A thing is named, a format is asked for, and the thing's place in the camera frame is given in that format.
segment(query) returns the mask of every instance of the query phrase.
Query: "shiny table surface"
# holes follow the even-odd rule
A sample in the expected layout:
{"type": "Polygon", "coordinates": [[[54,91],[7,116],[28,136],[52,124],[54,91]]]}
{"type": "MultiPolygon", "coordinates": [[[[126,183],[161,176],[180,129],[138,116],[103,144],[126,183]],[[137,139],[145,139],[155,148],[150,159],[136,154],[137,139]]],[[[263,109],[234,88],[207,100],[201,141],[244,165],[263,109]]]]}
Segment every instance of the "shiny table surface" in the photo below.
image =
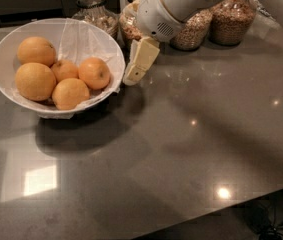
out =
{"type": "Polygon", "coordinates": [[[70,120],[0,93],[0,240],[129,239],[282,188],[283,30],[265,18],[237,47],[163,45],[70,120]]]}

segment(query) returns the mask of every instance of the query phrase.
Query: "white bowl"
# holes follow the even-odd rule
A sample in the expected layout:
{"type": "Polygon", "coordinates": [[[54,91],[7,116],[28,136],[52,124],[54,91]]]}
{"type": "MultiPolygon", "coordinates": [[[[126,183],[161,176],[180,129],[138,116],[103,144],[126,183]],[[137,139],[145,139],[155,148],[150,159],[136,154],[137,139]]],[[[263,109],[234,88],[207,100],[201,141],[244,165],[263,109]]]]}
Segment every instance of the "white bowl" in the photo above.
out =
{"type": "Polygon", "coordinates": [[[0,91],[11,101],[37,112],[43,118],[71,118],[117,92],[125,70],[125,61],[117,42],[103,30],[74,19],[47,19],[23,25],[0,42],[0,91]],[[44,105],[22,97],[15,86],[14,77],[20,63],[17,59],[19,44],[27,37],[42,36],[56,48],[58,58],[70,59],[77,65],[89,56],[106,61],[112,79],[105,90],[92,94],[92,99],[75,109],[62,111],[54,105],[44,105]]]}

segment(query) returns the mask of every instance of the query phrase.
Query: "jar of nuts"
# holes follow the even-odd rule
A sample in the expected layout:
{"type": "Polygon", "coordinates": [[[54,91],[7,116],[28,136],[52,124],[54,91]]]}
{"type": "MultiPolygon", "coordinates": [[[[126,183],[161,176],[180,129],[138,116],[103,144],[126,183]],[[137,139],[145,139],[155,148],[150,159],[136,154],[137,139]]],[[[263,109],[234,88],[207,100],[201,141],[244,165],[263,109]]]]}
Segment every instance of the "jar of nuts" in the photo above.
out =
{"type": "Polygon", "coordinates": [[[83,0],[78,0],[77,7],[79,11],[72,18],[91,23],[107,32],[116,40],[119,30],[118,15],[107,10],[105,4],[105,0],[93,4],[87,4],[83,0]]]}
{"type": "Polygon", "coordinates": [[[210,41],[229,46],[243,40],[256,15],[256,7],[250,0],[224,0],[210,10],[213,14],[210,41]]]}
{"type": "Polygon", "coordinates": [[[187,21],[185,27],[170,40],[170,45],[183,51],[196,50],[209,31],[211,20],[210,10],[202,10],[195,14],[187,21]]]}
{"type": "Polygon", "coordinates": [[[125,47],[130,50],[132,40],[139,41],[142,37],[141,31],[136,26],[136,15],[140,0],[128,4],[121,12],[119,26],[125,47]]]}

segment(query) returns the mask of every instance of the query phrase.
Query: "orange fruit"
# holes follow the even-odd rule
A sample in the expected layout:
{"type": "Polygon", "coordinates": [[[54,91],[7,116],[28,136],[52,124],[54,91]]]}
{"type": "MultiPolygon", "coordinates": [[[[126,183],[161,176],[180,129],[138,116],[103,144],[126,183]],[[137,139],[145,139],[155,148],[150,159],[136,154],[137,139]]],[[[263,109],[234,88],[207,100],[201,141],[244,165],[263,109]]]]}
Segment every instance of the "orange fruit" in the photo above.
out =
{"type": "Polygon", "coordinates": [[[33,101],[43,101],[51,97],[56,79],[48,66],[30,62],[18,68],[15,84],[23,97],[33,101]]]}
{"type": "Polygon", "coordinates": [[[106,87],[111,79],[108,65],[100,58],[90,57],[79,65],[79,78],[92,90],[106,87]]]}
{"type": "Polygon", "coordinates": [[[78,67],[72,61],[61,59],[51,67],[58,82],[66,78],[79,78],[78,67]]]}
{"type": "Polygon", "coordinates": [[[87,85],[78,78],[66,78],[59,82],[52,93],[52,100],[59,110],[74,109],[90,98],[87,85]]]}
{"type": "Polygon", "coordinates": [[[32,36],[20,43],[17,57],[21,64],[37,62],[50,67],[56,60],[56,50],[46,38],[32,36]]]}

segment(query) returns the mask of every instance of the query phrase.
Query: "bowl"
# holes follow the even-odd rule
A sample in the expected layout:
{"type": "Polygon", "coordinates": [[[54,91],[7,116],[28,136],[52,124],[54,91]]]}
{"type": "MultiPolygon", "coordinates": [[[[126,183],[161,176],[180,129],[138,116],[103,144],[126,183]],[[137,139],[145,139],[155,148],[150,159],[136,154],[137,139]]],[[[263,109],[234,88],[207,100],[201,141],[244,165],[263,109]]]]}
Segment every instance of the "bowl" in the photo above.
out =
{"type": "Polygon", "coordinates": [[[84,21],[63,18],[38,20],[15,29],[0,41],[0,91],[12,102],[43,118],[68,119],[97,105],[111,93],[119,91],[124,70],[125,60],[117,42],[105,31],[84,21]],[[22,97],[14,82],[15,73],[21,66],[17,49],[30,36],[48,39],[54,45],[58,59],[70,59],[77,65],[90,56],[103,59],[111,71],[109,85],[102,91],[92,92],[88,101],[66,111],[22,97]]]}

